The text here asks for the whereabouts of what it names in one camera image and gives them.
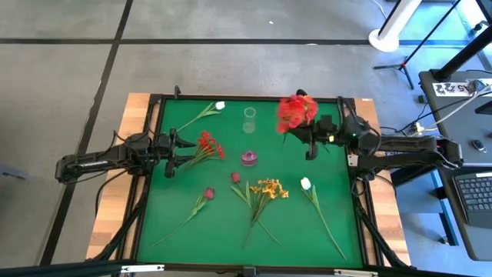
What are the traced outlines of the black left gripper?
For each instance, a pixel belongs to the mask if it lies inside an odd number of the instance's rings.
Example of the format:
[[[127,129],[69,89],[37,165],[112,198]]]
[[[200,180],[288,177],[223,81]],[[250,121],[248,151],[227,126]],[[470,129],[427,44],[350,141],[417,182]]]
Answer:
[[[166,160],[165,178],[172,178],[175,174],[175,143],[178,148],[192,148],[196,144],[177,138],[176,128],[171,128],[169,134],[159,134],[155,136],[155,164],[158,165],[161,160]],[[176,165],[183,165],[194,159],[193,155],[177,155]]]

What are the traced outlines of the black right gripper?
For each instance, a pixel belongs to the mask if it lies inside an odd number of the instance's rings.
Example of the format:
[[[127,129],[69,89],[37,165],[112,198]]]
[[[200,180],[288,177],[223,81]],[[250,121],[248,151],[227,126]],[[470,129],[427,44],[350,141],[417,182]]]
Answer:
[[[323,146],[343,145],[343,125],[336,125],[333,122],[331,115],[322,115],[317,121],[313,121],[311,125],[297,128],[290,128],[289,133],[295,135],[301,142],[308,143],[308,151],[305,158],[310,161],[317,158],[318,146],[320,143]]]

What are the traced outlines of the red artificial flower bunch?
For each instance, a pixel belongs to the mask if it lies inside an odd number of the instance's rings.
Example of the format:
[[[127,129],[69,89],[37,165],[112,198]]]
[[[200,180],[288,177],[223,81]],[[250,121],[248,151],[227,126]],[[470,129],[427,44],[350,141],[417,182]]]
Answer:
[[[282,98],[277,110],[277,132],[288,134],[290,128],[309,126],[315,121],[317,102],[309,95]]]
[[[209,160],[225,160],[224,148],[210,132],[202,131],[197,142],[194,158],[188,163],[189,168]]]

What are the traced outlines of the white artificial tulip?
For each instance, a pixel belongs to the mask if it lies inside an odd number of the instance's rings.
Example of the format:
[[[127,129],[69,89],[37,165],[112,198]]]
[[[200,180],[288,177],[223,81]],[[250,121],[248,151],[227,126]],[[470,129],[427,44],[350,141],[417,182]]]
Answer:
[[[180,132],[184,128],[188,127],[190,124],[196,122],[200,118],[204,118],[210,115],[219,115],[221,114],[221,111],[225,108],[225,102],[224,101],[219,101],[219,102],[212,102],[210,103],[206,108],[204,108],[197,116],[195,116],[191,121],[188,123],[184,124],[182,127],[180,127],[177,132]]]
[[[343,253],[343,251],[341,250],[340,246],[338,245],[338,243],[336,242],[335,238],[333,237],[332,233],[331,233],[331,230],[324,218],[324,215],[321,211],[321,205],[320,205],[320,202],[318,200],[318,196],[317,196],[317,191],[316,191],[316,187],[314,185],[311,184],[311,181],[307,178],[307,177],[303,177],[301,180],[300,180],[300,183],[301,183],[301,188],[302,188],[302,192],[304,193],[304,195],[309,199],[309,201],[312,203],[312,205],[314,206],[318,216],[320,217],[320,220],[324,226],[324,229],[327,233],[327,236],[328,238],[331,240],[332,244],[334,245],[334,247],[336,248],[336,250],[338,251],[338,253],[341,255],[341,257],[346,260],[346,256],[345,254]]]

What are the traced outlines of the dark red artificial tulip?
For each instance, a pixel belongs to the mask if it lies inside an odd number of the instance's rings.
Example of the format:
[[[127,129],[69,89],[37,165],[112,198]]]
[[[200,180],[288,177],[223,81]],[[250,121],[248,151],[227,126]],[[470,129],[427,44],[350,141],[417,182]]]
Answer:
[[[233,182],[231,189],[248,206],[247,201],[244,197],[245,186],[246,186],[246,182],[248,182],[248,181],[245,182],[245,185],[241,185],[241,177],[236,172],[231,173],[231,180]]]
[[[158,241],[154,242],[151,244],[151,246],[156,246],[163,241],[169,239],[172,237],[177,231],[182,229],[189,221],[191,221],[207,204],[209,200],[214,199],[214,189],[212,187],[207,187],[202,195],[199,195],[197,197],[197,200],[191,210],[190,215],[172,232],[164,236],[163,238],[159,239]]]

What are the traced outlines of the yellow artificial flower bunch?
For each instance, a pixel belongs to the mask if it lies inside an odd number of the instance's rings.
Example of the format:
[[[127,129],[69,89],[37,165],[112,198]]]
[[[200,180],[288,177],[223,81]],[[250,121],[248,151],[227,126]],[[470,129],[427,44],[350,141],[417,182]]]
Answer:
[[[247,235],[244,239],[244,246],[247,245],[256,224],[259,224],[274,242],[280,243],[261,221],[261,215],[272,201],[286,199],[288,196],[289,191],[283,189],[278,179],[260,179],[257,185],[250,185],[249,182],[246,182],[244,197],[251,210],[251,217]]]

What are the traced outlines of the clear glass vase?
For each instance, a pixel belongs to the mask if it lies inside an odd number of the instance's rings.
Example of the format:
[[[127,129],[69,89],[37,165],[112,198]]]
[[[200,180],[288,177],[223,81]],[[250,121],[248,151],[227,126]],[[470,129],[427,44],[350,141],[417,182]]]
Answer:
[[[243,130],[245,133],[251,134],[255,131],[255,116],[256,110],[252,107],[247,107],[244,110]]]

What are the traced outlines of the green table mat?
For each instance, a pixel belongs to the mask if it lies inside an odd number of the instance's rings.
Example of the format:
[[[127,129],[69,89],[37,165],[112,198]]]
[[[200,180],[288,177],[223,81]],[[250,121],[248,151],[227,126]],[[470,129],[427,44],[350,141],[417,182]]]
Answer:
[[[179,129],[204,108],[202,100],[168,100],[161,127]],[[244,110],[256,110],[255,131],[243,130]],[[195,141],[207,131],[222,145],[225,160],[211,160],[180,167],[165,178],[165,165],[158,165],[151,179],[148,204],[138,248],[140,262],[164,264],[231,264],[268,266],[359,267],[361,248],[351,198],[346,154],[331,145],[315,160],[304,156],[307,146],[293,136],[277,132],[276,102],[228,101],[219,115],[200,118],[178,134]],[[258,154],[254,166],[241,164],[246,151]],[[280,242],[274,242],[259,224],[246,246],[251,210],[231,189],[231,173],[241,184],[256,185],[260,179],[278,179],[289,191],[286,199],[275,199],[261,221]],[[304,195],[300,180],[307,177],[316,187],[321,211],[333,237],[346,256],[344,260],[328,238],[314,206]],[[207,187],[214,199],[182,229],[162,243],[151,246],[176,229],[191,213]]]

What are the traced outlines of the white pole with round base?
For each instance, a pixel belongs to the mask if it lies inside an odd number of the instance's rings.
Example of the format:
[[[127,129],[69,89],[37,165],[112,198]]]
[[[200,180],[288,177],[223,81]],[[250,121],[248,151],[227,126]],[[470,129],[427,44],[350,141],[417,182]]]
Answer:
[[[422,0],[397,0],[381,28],[368,35],[370,45],[381,52],[394,52],[399,48],[399,35],[416,12]]]

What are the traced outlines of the white paper label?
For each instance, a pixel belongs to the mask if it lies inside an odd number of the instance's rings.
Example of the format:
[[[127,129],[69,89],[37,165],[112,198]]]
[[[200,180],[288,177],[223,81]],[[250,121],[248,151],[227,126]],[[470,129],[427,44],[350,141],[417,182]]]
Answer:
[[[434,82],[432,88],[437,97],[471,97],[491,84],[492,78],[468,78],[462,82]]]

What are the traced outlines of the grey desk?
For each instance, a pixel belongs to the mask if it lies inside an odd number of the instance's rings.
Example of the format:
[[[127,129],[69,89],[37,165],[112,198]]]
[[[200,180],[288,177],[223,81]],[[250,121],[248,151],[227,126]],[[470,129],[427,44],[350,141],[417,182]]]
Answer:
[[[421,88],[427,96],[432,111],[437,111],[445,105],[457,100],[467,100],[467,97],[437,97],[432,88],[432,83],[439,82],[434,79],[431,72],[424,71],[418,74]],[[450,77],[450,82],[462,82],[468,78],[492,78],[492,74],[484,72],[455,72]],[[492,229],[484,229],[468,225],[464,217],[457,190],[455,189],[454,175],[470,174],[478,172],[492,172],[492,115],[479,115],[475,109],[492,101],[492,96],[483,96],[474,99],[460,111],[437,125],[439,133],[460,144],[464,158],[464,167],[451,171],[438,169],[438,173],[447,200],[450,203],[457,228],[464,241],[464,247],[468,256],[475,261],[492,262]],[[478,139],[483,142],[487,152],[479,152],[472,146],[472,141]]]

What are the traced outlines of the black crossbeam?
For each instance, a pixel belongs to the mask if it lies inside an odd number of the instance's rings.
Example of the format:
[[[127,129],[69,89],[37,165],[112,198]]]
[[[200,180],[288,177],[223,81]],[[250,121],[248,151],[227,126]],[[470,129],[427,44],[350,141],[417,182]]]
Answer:
[[[120,273],[131,265],[134,263],[129,260],[37,265],[0,269],[0,277],[100,277]]]

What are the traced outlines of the grey floor object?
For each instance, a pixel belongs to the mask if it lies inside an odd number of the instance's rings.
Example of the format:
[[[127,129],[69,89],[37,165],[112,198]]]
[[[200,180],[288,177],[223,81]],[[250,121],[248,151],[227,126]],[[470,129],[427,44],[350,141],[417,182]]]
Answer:
[[[28,179],[28,174],[19,169],[14,169],[6,165],[0,165],[0,175],[10,176],[17,179]]]

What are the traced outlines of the black keyboard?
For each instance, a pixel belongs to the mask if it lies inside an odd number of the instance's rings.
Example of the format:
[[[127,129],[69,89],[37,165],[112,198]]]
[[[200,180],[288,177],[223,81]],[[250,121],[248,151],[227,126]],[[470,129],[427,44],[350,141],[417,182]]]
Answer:
[[[492,229],[492,172],[457,175],[453,182],[467,224]]]

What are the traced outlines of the thick black post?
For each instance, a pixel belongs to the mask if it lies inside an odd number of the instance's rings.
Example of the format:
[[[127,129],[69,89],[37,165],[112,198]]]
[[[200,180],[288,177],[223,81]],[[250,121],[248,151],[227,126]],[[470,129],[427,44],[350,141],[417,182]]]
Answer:
[[[472,42],[458,52],[446,65],[440,69],[431,69],[435,80],[445,82],[466,62],[473,58],[492,42],[492,25],[489,25]]]

